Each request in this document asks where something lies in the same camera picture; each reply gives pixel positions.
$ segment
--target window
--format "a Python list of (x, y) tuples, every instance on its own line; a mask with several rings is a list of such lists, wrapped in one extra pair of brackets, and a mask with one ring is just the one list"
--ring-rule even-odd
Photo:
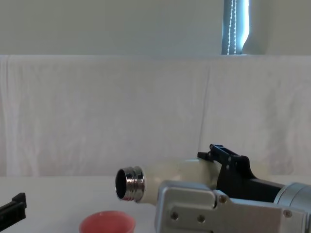
[(243, 45), (249, 34), (249, 0), (224, 0), (223, 38), (222, 54), (228, 54), (229, 29), (230, 46), (229, 54), (234, 54), (234, 25), (235, 25), (235, 3), (236, 3), (236, 54), (241, 54)]

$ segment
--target white wall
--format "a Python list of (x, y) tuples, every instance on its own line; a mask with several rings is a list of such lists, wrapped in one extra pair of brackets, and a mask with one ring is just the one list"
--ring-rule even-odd
[(0, 54), (220, 54), (222, 0), (0, 0)]
[(310, 0), (250, 0), (243, 53), (311, 55)]

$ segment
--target white table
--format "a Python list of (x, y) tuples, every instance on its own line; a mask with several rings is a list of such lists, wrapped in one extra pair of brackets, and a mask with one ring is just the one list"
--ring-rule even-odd
[[(279, 183), (311, 184), (310, 177), (274, 176)], [(154, 233), (155, 207), (119, 201), (114, 177), (0, 178), (0, 204), (19, 192), (27, 198), (27, 218), (3, 233), (77, 233), (80, 222), (105, 210), (125, 211), (136, 219), (135, 233)]]

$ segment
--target red cup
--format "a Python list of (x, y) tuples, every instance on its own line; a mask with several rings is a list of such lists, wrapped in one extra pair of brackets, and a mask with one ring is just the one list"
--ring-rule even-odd
[(103, 211), (88, 216), (80, 233), (133, 233), (135, 219), (122, 211)]

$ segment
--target black clamp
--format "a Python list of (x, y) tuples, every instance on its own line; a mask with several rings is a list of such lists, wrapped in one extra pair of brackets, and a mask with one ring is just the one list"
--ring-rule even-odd
[(217, 189), (231, 198), (274, 202), (282, 184), (256, 178), (249, 159), (238, 155), (222, 145), (211, 144), (209, 152), (199, 152), (198, 158), (217, 161), (222, 165), (217, 180)]
[(10, 203), (0, 207), (0, 232), (26, 218), (25, 193), (19, 193)]

